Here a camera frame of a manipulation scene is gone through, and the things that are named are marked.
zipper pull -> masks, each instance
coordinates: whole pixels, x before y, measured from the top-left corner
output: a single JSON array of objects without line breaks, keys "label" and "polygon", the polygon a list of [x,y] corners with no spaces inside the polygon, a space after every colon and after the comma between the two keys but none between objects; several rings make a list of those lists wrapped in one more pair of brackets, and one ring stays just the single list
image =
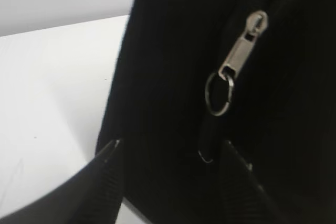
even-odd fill
[{"label": "zipper pull", "polygon": [[230,53],[218,70],[218,75],[228,82],[228,96],[224,106],[219,111],[214,111],[210,103],[209,86],[216,73],[211,73],[205,85],[205,102],[209,112],[214,116],[223,115],[229,108],[234,90],[235,80],[239,76],[241,69],[250,56],[257,39],[268,26],[268,16],[259,10],[248,16],[246,27],[242,35],[237,39]]}]

white table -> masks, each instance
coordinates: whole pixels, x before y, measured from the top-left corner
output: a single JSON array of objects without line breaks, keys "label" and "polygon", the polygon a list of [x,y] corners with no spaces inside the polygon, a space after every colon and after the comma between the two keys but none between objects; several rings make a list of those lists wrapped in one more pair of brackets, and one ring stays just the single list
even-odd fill
[{"label": "white table", "polygon": [[[0,217],[93,158],[127,20],[0,37]],[[117,223],[144,222],[123,204]]]}]

black backpack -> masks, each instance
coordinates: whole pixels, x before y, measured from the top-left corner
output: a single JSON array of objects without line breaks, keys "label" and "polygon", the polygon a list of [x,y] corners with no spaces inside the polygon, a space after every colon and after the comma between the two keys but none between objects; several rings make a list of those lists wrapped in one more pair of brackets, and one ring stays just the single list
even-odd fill
[{"label": "black backpack", "polygon": [[97,150],[153,224],[336,223],[336,0],[135,0]]}]

metal split ring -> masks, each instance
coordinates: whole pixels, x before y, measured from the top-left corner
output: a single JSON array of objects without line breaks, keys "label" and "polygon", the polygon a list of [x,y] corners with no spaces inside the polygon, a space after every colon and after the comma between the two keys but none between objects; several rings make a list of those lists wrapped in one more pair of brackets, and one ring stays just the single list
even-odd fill
[{"label": "metal split ring", "polygon": [[213,110],[212,108],[212,105],[211,105],[211,102],[210,102],[210,92],[209,92],[209,88],[210,88],[210,85],[213,81],[213,79],[215,78],[217,73],[213,72],[209,75],[207,81],[206,81],[206,84],[205,84],[205,103],[206,103],[206,106],[210,112],[210,114],[214,115],[214,116],[221,116],[223,115],[229,108],[230,106],[230,103],[231,103],[231,97],[232,97],[232,93],[233,93],[233,90],[234,90],[234,87],[235,87],[235,81],[234,79],[227,73],[223,73],[223,78],[221,78],[222,80],[224,81],[227,81],[228,83],[228,91],[227,91],[227,101],[224,103],[223,107],[218,110],[218,111],[215,111]]}]

metal zipper slider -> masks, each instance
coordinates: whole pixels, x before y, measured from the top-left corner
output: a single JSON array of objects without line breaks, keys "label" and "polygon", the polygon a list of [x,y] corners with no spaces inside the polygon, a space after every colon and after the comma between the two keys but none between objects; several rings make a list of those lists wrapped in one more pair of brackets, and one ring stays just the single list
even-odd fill
[{"label": "metal zipper slider", "polygon": [[231,97],[234,90],[234,83],[245,62],[250,56],[257,39],[268,26],[268,16],[265,12],[259,10],[248,16],[246,27],[242,35],[237,39],[230,53],[218,70],[218,75],[228,82],[228,96],[224,106],[219,111],[214,111],[210,103],[209,86],[216,76],[216,73],[210,74],[205,86],[205,102],[209,112],[214,116],[223,115],[231,103]]}]

